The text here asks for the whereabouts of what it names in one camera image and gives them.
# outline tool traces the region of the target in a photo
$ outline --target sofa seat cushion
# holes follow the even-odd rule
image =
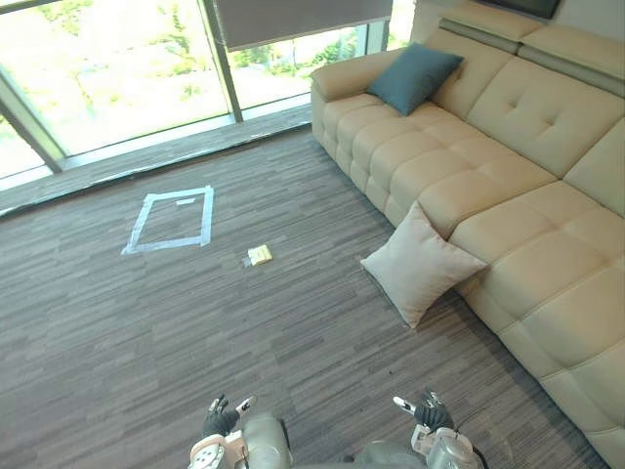
[[[602,454],[625,451],[625,221],[558,181],[451,242],[490,264],[459,286],[474,311]]]
[[[418,199],[444,238],[465,218],[555,180],[430,102],[403,117],[359,95],[327,104],[323,120],[328,152],[394,225]]]

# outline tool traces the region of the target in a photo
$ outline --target small object on floor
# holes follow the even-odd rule
[[[270,249],[266,244],[258,247],[252,247],[247,250],[247,258],[243,259],[243,263],[246,267],[249,266],[258,266],[259,264],[264,264],[273,259],[271,256]]]

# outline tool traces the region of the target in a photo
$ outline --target blue tape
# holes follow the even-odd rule
[[[139,238],[149,216],[152,205],[157,200],[169,198],[188,197],[190,195],[204,195],[204,206],[202,207],[202,220],[200,223],[200,235],[191,237],[181,237],[178,239],[168,239],[166,241],[148,242],[139,244]],[[121,251],[122,255],[135,254],[138,252],[149,252],[157,249],[170,249],[173,247],[189,246],[199,244],[205,246],[211,242],[211,221],[213,218],[213,197],[215,191],[210,186],[200,189],[190,189],[187,191],[176,191],[166,193],[149,193],[144,199],[144,205],[135,221],[128,243]]]

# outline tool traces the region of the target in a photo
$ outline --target headrest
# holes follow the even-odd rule
[[[514,53],[521,39],[543,24],[515,13],[466,2],[442,14],[440,27]]]
[[[565,61],[625,80],[625,43],[573,26],[550,25],[531,32],[522,43]]]

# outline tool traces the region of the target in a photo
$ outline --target sofa cushion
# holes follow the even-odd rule
[[[403,115],[423,103],[462,62],[462,57],[411,44],[367,88]]]
[[[445,242],[413,203],[389,240],[360,261],[401,317],[416,327],[426,310],[453,285],[486,265]]]
[[[625,119],[582,156],[564,180],[625,217]]]
[[[327,104],[323,117],[326,149],[395,225],[418,199],[447,238],[474,213],[555,180],[429,102],[403,117],[365,95]]]
[[[623,115],[623,100],[514,58],[467,115],[486,135],[561,178]]]
[[[433,103],[461,119],[466,117],[493,76],[513,57],[442,29],[436,30],[426,45],[465,58],[431,97]]]
[[[469,305],[604,457],[622,454],[625,221],[558,181],[465,220],[451,241],[490,264],[460,285]]]

